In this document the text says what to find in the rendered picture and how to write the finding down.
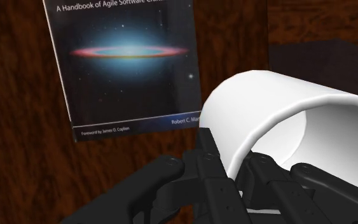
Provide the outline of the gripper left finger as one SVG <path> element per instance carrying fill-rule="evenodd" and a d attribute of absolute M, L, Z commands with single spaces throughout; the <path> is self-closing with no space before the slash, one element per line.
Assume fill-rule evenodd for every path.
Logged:
<path fill-rule="evenodd" d="M 60 224 L 166 224 L 187 205 L 196 207 L 199 223 L 248 222 L 208 128 L 198 130 L 195 149 L 182 158 L 158 157 Z"/>

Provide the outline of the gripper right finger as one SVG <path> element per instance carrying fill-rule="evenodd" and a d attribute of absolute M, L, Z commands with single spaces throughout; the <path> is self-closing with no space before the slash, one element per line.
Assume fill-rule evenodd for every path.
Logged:
<path fill-rule="evenodd" d="M 250 152 L 236 184 L 252 224 L 358 224 L 358 187 L 311 164 Z"/>

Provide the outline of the white cup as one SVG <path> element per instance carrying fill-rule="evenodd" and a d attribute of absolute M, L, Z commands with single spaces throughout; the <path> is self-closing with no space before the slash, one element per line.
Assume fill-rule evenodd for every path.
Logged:
<path fill-rule="evenodd" d="M 346 181 L 340 193 L 358 205 L 358 95 L 252 70 L 212 91 L 200 126 L 211 131 L 230 178 L 258 152 L 283 169 L 317 167 Z"/>

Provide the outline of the dark book with galaxy cover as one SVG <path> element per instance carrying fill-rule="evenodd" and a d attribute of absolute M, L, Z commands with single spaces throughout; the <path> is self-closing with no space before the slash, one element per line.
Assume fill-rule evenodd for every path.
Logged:
<path fill-rule="evenodd" d="M 194 0 L 43 6 L 75 141 L 198 126 Z"/>

